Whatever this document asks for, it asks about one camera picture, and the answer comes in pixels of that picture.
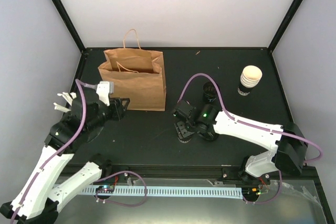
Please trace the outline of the single black paper cup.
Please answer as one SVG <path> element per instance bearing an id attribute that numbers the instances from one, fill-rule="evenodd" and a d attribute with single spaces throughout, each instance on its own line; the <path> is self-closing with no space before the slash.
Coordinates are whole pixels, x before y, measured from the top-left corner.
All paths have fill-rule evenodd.
<path id="1" fill-rule="evenodd" d="M 185 137 L 185 138 L 178 138 L 179 139 L 179 141 L 181 142 L 181 143 L 184 143 L 184 144 L 186 144 L 186 143 L 188 143 L 191 139 L 192 139 L 192 137 L 190 136 L 190 137 Z"/>

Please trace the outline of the brown paper bag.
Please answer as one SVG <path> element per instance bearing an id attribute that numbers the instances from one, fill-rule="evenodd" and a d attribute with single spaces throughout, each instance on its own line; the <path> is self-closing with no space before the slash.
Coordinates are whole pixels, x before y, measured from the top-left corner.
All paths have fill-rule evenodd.
<path id="1" fill-rule="evenodd" d="M 103 81 L 114 83 L 112 97 L 129 98 L 128 109 L 165 111 L 166 80 L 163 52 L 125 45 L 103 51 L 106 61 L 99 67 Z"/>

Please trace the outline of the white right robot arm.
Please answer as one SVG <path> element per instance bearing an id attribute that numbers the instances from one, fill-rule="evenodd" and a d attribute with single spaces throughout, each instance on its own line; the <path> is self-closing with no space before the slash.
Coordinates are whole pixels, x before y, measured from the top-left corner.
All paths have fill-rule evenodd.
<path id="1" fill-rule="evenodd" d="M 197 134 L 206 141 L 214 141 L 227 135 L 263 147 L 265 152 L 243 159 L 238 178 L 244 184 L 276 171 L 291 176 L 302 173 L 308 145 L 294 123 L 266 124 L 225 113 L 211 104 L 198 109 L 184 100 L 177 103 L 173 115 L 178 119 L 175 127 L 180 140 Z"/>

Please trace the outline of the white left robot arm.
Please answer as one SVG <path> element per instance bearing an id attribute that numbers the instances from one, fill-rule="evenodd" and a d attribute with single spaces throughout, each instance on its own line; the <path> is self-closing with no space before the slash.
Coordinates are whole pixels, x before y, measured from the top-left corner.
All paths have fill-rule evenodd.
<path id="1" fill-rule="evenodd" d="M 109 120 L 121 120 L 128 108 L 128 98 L 111 98 L 101 88 L 60 93 L 70 108 L 55 104 L 64 113 L 46 138 L 41 156 L 26 185 L 9 202 L 1 205 L 1 214 L 11 222 L 54 223 L 63 207 L 89 184 L 108 181 L 113 174 L 111 162 L 102 155 L 91 157 L 80 171 L 59 186 L 60 173 L 79 147 L 93 141 Z"/>

